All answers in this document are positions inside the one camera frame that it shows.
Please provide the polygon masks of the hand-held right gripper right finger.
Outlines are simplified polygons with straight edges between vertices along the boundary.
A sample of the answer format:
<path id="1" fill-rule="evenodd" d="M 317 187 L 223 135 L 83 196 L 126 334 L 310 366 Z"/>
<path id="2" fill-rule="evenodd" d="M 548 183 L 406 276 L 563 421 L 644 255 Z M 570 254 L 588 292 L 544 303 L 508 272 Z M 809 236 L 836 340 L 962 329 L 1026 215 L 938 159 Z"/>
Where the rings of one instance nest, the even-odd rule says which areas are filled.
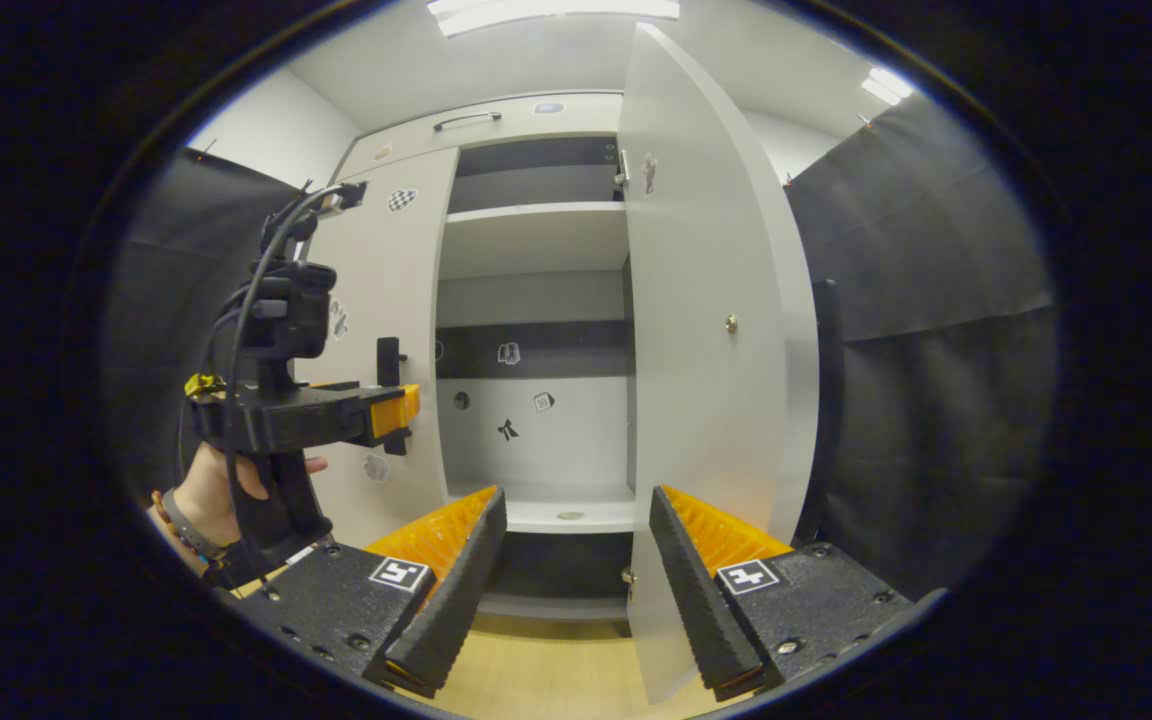
<path id="1" fill-rule="evenodd" d="M 945 596 L 910 600 L 838 544 L 791 548 L 670 486 L 652 492 L 649 526 L 718 702 L 813 684 L 920 623 Z"/>

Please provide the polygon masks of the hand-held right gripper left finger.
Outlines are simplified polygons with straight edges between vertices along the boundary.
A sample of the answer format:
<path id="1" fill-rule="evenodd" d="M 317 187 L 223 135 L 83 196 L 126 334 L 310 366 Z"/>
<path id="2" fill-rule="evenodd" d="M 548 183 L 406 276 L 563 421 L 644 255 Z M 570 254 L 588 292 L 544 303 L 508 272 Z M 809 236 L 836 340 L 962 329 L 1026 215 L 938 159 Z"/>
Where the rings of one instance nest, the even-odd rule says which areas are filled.
<path id="1" fill-rule="evenodd" d="M 503 488 L 480 488 L 366 548 L 308 547 L 237 611 L 339 679 L 433 698 L 465 644 L 506 530 Z"/>

